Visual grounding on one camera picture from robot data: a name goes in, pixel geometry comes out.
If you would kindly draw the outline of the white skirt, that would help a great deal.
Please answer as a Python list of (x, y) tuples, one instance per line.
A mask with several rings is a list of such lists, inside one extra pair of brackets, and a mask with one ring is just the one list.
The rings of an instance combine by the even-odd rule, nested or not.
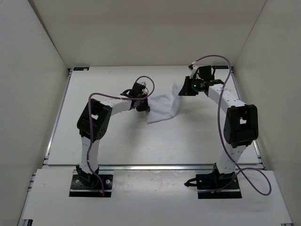
[(183, 83), (174, 83), (167, 94), (149, 97), (150, 111), (146, 113), (148, 124), (169, 120), (176, 116), (182, 102), (182, 97), (179, 96), (182, 87)]

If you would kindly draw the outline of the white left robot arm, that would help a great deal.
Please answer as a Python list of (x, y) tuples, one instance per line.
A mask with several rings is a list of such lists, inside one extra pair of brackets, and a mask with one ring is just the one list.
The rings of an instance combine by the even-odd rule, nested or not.
[(82, 182), (87, 187), (98, 183), (98, 147), (100, 139), (107, 132), (110, 117), (124, 111), (135, 109), (138, 112), (149, 112), (148, 89), (145, 82), (135, 82), (131, 89), (125, 90), (118, 97), (108, 97), (98, 101), (88, 100), (78, 122), (77, 128), (82, 140), (81, 163), (76, 171), (82, 175)]

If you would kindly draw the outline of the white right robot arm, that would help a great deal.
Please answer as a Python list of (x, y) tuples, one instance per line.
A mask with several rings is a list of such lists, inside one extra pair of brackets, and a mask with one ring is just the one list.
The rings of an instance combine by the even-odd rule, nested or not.
[(227, 176), (234, 173), (243, 151), (258, 138), (258, 110), (255, 105), (244, 103), (227, 90), (225, 82), (215, 79), (215, 69), (211, 66), (190, 65), (189, 69), (191, 74), (185, 77), (179, 95), (196, 96), (203, 92), (217, 103), (218, 117), (221, 111), (226, 115), (223, 127), (218, 119), (224, 150), (215, 164), (217, 173), (211, 176), (211, 184), (220, 189), (227, 184)]

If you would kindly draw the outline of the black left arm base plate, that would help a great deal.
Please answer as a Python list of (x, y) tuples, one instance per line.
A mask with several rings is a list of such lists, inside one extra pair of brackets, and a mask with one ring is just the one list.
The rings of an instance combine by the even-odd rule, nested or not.
[(96, 181), (89, 184), (83, 177), (74, 173), (72, 175), (69, 196), (110, 198), (113, 185), (113, 175), (100, 174), (99, 176), (103, 182), (104, 192), (102, 191), (100, 182)]

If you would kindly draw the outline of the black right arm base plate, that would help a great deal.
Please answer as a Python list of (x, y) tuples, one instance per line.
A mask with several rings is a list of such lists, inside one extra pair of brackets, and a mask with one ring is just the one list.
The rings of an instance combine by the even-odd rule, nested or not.
[(196, 187), (198, 199), (241, 199), (242, 194), (237, 179), (217, 180), (217, 176), (210, 174), (196, 174), (187, 180), (186, 187)]

